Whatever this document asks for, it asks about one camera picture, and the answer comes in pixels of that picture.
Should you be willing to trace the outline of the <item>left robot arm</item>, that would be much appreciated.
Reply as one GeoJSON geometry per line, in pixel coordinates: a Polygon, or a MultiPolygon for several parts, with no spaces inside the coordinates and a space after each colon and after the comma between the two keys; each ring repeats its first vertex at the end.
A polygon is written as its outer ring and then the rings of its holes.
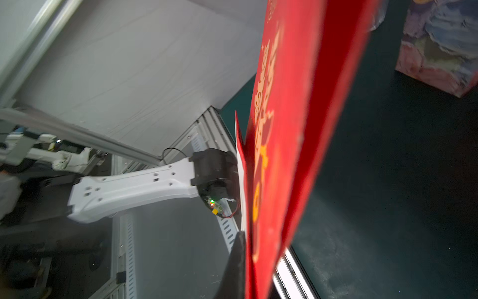
{"type": "Polygon", "coordinates": [[[68,218],[94,223],[114,213],[160,201],[200,198],[224,218],[221,199],[240,199],[237,159],[209,148],[175,163],[114,176],[85,176],[73,185],[68,218]]]}

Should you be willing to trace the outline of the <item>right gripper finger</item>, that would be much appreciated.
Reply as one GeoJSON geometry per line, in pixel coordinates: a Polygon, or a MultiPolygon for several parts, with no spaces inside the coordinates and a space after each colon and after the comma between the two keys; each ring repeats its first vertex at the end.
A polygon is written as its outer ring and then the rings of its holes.
{"type": "Polygon", "coordinates": [[[214,299],[244,299],[246,277],[246,236],[236,234],[229,259],[214,299]]]}

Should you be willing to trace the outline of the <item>red paper bag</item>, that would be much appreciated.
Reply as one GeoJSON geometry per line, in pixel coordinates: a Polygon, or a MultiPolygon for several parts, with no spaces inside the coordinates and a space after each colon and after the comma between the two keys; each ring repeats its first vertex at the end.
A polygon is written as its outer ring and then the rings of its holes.
{"type": "Polygon", "coordinates": [[[243,297],[269,296],[349,94],[377,1],[268,1],[237,154],[243,297]]]}

